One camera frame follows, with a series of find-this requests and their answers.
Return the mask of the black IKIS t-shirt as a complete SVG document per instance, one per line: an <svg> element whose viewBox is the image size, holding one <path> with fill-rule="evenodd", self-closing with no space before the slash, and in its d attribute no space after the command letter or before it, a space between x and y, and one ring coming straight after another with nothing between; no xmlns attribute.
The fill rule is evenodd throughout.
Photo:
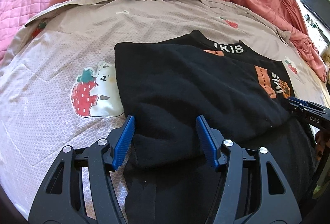
<svg viewBox="0 0 330 224"><path fill-rule="evenodd" d="M159 43L115 46L126 115L135 117L124 169L129 223L204 223L220 181L205 161L196 119L241 147L266 147L301 201L314 171L309 126L282 101L294 95L284 64L243 42L199 31Z"/></svg>

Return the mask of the white tv cabinet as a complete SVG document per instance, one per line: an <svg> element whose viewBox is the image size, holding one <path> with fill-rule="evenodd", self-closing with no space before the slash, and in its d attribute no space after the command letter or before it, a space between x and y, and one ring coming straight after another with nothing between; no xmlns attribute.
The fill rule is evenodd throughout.
<svg viewBox="0 0 330 224"><path fill-rule="evenodd" d="M309 14L305 14L304 19L308 28L309 37L313 41L319 54L322 55L329 47L329 37L321 27L318 26L317 21L313 20Z"/></svg>

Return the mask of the beige strawberry bear blanket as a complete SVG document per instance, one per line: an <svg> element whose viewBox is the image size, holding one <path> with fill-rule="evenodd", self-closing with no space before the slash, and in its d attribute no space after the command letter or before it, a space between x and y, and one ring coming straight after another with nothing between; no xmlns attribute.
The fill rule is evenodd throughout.
<svg viewBox="0 0 330 224"><path fill-rule="evenodd" d="M159 43L199 31L216 44L243 42L256 53L281 61L294 95L329 107L323 81L298 54L283 31L253 11L220 0L71 0L32 18L15 35L1 66L1 187L28 222L42 181L61 149L91 146L123 126L115 68L115 46ZM287 100L282 104L286 111ZM301 201L303 218L312 208L312 179ZM119 206L125 211L128 187L123 164L111 172ZM82 169L84 204L95 218L89 171Z"/></svg>

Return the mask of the black flat television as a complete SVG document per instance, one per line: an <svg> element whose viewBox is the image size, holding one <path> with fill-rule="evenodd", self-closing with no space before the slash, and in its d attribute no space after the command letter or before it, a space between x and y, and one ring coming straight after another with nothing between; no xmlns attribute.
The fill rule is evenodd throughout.
<svg viewBox="0 0 330 224"><path fill-rule="evenodd" d="M323 24L323 26L329 29L329 0L300 0L300 2Z"/></svg>

